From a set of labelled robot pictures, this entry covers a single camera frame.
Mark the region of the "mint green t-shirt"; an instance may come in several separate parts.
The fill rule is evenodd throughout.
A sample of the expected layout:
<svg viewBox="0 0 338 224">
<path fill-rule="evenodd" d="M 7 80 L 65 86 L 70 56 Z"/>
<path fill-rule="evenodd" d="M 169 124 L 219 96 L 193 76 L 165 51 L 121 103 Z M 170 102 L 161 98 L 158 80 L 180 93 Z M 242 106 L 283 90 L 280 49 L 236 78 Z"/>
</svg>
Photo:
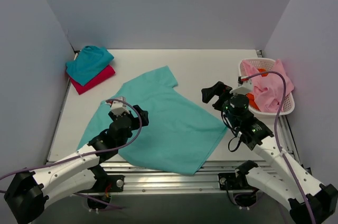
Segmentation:
<svg viewBox="0 0 338 224">
<path fill-rule="evenodd" d="M 212 114 L 174 90 L 178 82 L 168 66 L 124 83 L 114 95 L 148 111 L 149 124 L 118 151 L 128 163 L 192 175 L 204 164 L 227 129 Z"/>
</svg>

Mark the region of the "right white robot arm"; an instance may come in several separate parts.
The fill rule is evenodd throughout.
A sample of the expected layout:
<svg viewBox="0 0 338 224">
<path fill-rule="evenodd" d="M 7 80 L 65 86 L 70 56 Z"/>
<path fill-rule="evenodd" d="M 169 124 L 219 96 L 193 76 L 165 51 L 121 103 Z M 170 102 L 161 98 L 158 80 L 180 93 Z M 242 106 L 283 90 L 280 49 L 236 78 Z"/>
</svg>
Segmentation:
<svg viewBox="0 0 338 224">
<path fill-rule="evenodd" d="M 275 133 L 249 110 L 246 95 L 236 93 L 220 81 L 201 93 L 203 103 L 218 97 L 212 106 L 221 112 L 226 125 L 240 143 L 262 157 L 277 173 L 273 176 L 248 160 L 235 169 L 238 187 L 250 186 L 267 194 L 288 210 L 295 223 L 323 223 L 335 212 L 337 189 L 314 178 L 283 149 Z"/>
</svg>

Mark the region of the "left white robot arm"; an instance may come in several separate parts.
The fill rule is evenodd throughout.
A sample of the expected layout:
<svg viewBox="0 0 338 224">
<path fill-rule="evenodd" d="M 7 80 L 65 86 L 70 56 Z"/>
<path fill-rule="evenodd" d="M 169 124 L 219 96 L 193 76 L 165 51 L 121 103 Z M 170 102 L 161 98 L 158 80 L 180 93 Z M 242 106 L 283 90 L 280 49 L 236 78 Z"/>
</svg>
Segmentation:
<svg viewBox="0 0 338 224">
<path fill-rule="evenodd" d="M 42 167 L 24 168 L 10 173 L 12 181 L 4 200 L 18 223 L 30 223 L 45 208 L 80 191 L 102 191 L 109 176 L 101 163 L 131 144 L 144 126 L 148 112 L 138 105 L 111 99 L 109 117 L 112 122 L 73 154 Z"/>
</svg>

